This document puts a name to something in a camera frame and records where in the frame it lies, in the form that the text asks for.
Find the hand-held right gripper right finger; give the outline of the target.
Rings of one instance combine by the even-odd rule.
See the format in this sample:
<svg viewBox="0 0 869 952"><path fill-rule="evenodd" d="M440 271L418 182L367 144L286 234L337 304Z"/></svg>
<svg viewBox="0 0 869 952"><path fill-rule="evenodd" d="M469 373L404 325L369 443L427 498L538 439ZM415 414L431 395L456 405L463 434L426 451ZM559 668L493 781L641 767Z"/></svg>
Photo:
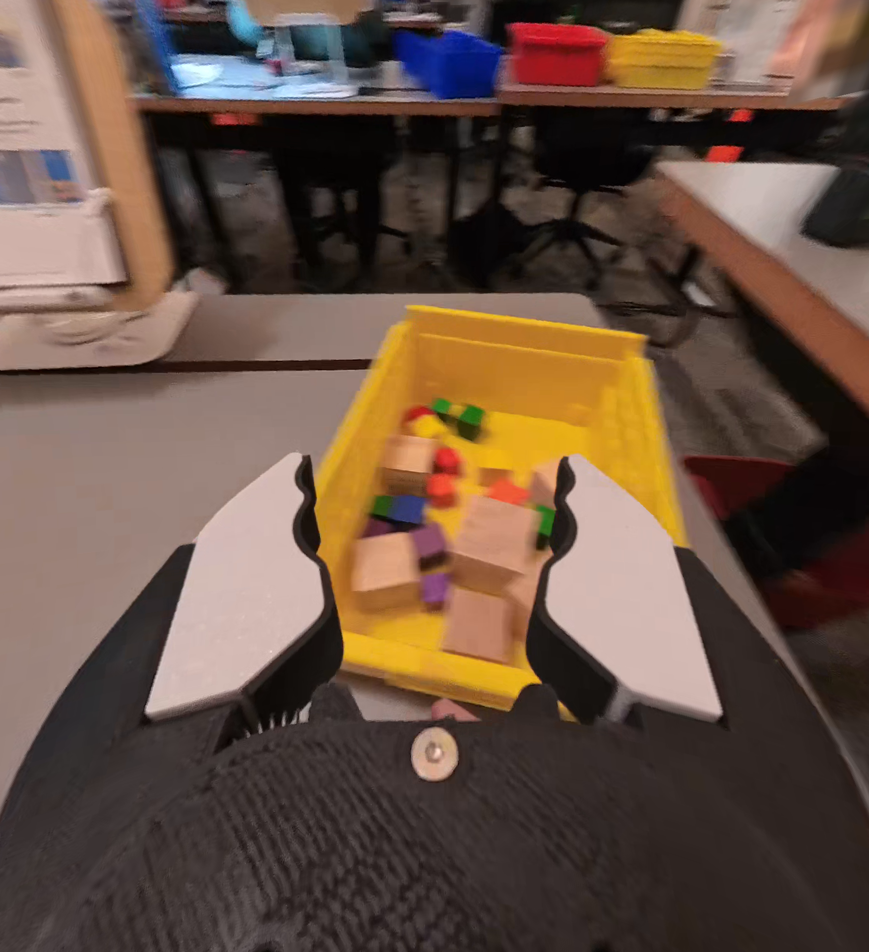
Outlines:
<svg viewBox="0 0 869 952"><path fill-rule="evenodd" d="M646 707L720 721L723 705L672 537L580 454L559 462L551 550L526 653L572 718L620 722Z"/></svg>

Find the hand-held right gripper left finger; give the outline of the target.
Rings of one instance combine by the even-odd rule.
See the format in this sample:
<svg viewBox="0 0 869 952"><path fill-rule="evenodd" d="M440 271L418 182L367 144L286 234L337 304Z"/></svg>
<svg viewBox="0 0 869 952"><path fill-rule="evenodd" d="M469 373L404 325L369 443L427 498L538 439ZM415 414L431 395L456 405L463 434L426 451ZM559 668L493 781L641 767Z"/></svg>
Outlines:
<svg viewBox="0 0 869 952"><path fill-rule="evenodd" d="M150 694L152 721L236 704L280 721L338 673L343 636L309 456L291 452L203 527Z"/></svg>

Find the pile of coloured wooden cubes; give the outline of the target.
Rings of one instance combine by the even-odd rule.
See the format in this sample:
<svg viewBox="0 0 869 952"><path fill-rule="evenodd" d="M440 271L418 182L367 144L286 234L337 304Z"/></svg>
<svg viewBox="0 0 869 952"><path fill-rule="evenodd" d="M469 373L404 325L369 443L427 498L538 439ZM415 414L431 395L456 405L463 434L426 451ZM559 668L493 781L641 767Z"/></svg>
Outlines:
<svg viewBox="0 0 869 952"><path fill-rule="evenodd" d="M393 667L415 652L526 666L524 640L549 553L558 458L571 425L484 411L475 440L413 412L341 567L343 626Z"/></svg>

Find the yellow plastic box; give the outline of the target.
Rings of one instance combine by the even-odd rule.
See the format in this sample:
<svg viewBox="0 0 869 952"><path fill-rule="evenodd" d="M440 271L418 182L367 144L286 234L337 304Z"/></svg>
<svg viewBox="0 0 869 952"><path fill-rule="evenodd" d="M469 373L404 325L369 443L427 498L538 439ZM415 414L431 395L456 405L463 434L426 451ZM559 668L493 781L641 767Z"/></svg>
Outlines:
<svg viewBox="0 0 869 952"><path fill-rule="evenodd" d="M364 610L352 547L384 493L380 468L407 410L436 399L484 410L462 454L459 494L478 492L483 455L505 454L527 485L535 467L581 454L645 506L679 546L689 537L675 461L645 339L627 332L411 305L386 335L315 474L319 555L344 637L342 670L382 684L509 709L536 683L523 647L508 664L441 650L439 613L416 605Z"/></svg>

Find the dark red plastic bin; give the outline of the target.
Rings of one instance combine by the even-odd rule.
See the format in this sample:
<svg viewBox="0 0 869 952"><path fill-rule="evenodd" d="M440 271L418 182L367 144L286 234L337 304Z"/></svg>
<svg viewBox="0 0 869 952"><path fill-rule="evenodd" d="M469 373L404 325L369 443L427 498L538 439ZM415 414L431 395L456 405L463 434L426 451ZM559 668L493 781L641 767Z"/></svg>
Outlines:
<svg viewBox="0 0 869 952"><path fill-rule="evenodd" d="M691 455L683 458L704 503L720 519L776 486L792 469L763 458ZM799 631L869 612L869 523L782 580L758 585L777 626Z"/></svg>

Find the white stand base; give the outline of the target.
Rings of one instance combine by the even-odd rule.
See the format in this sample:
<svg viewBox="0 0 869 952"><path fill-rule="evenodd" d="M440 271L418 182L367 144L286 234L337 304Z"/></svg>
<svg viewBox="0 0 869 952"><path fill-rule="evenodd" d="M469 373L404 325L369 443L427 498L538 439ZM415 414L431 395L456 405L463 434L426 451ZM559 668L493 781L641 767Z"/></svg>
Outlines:
<svg viewBox="0 0 869 952"><path fill-rule="evenodd" d="M0 317L0 373L135 367L168 354L195 292L168 292L143 311L20 312Z"/></svg>

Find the wooden board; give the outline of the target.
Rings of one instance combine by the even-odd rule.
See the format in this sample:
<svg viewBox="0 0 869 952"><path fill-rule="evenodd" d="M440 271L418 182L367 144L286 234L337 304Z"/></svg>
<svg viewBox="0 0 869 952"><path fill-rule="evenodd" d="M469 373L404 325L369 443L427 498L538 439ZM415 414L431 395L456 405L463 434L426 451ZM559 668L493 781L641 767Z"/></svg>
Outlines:
<svg viewBox="0 0 869 952"><path fill-rule="evenodd" d="M128 279L115 306L146 310L167 292L175 256L119 35L96 2L51 1L95 168L111 193Z"/></svg>

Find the black charging case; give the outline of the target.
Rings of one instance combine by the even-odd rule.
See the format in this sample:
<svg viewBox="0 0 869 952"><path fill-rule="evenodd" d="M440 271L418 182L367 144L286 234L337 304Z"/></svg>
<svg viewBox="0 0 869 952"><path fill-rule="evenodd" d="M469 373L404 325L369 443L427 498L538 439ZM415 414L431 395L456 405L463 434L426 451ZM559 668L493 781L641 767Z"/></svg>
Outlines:
<svg viewBox="0 0 869 952"><path fill-rule="evenodd" d="M839 168L799 232L827 246L869 249L869 164Z"/></svg>

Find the grey work table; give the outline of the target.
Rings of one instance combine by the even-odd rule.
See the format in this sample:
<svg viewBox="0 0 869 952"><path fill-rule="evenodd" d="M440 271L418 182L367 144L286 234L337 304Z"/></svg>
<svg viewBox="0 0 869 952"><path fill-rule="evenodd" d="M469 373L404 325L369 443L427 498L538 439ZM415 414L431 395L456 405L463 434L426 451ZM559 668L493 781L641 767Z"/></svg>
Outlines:
<svg viewBox="0 0 869 952"><path fill-rule="evenodd" d="M189 181L198 207L208 225L214 261L233 290L241 292L246 279L233 253L220 208L199 158L210 150L263 152L274 136L271 116L331 117L438 117L449 123L444 146L448 159L444 200L443 237L447 238L457 210L461 167L459 121L489 119L500 114L492 98L438 100L428 92L413 89L381 89L371 95L349 99L207 99L135 93L130 104L141 118L157 183L157 193L170 232L175 276L195 265L193 240L179 215L172 182L161 163L162 149L180 149L186 159Z"/></svg>
<svg viewBox="0 0 869 952"><path fill-rule="evenodd" d="M783 88L681 90L626 89L610 85L537 86L504 77L496 85L498 144L488 206L495 210L500 204L513 120L524 110L712 113L712 118L693 122L648 123L643 140L660 146L735 146L758 150L786 146L821 132L830 122L825 118L827 114L836 113L856 100L856 93L831 96L806 93L801 98Z"/></svg>

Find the yellow plastic bin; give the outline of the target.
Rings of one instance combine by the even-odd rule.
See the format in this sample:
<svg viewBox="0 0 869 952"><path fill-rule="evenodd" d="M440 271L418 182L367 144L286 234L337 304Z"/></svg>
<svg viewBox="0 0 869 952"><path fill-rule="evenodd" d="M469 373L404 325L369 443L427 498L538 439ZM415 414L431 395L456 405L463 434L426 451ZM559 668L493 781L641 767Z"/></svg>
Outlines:
<svg viewBox="0 0 869 952"><path fill-rule="evenodd" d="M721 41L688 30L613 35L606 46L607 77L621 89L702 90L722 52Z"/></svg>

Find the blue plastic bin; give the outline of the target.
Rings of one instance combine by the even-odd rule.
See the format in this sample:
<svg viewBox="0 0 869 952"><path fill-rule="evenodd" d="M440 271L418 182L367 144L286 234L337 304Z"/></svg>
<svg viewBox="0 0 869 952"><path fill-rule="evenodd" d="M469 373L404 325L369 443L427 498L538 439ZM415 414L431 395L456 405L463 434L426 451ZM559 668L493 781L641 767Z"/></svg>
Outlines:
<svg viewBox="0 0 869 952"><path fill-rule="evenodd" d="M456 30L397 30L393 50L405 73L440 100L491 98L503 56L502 47Z"/></svg>

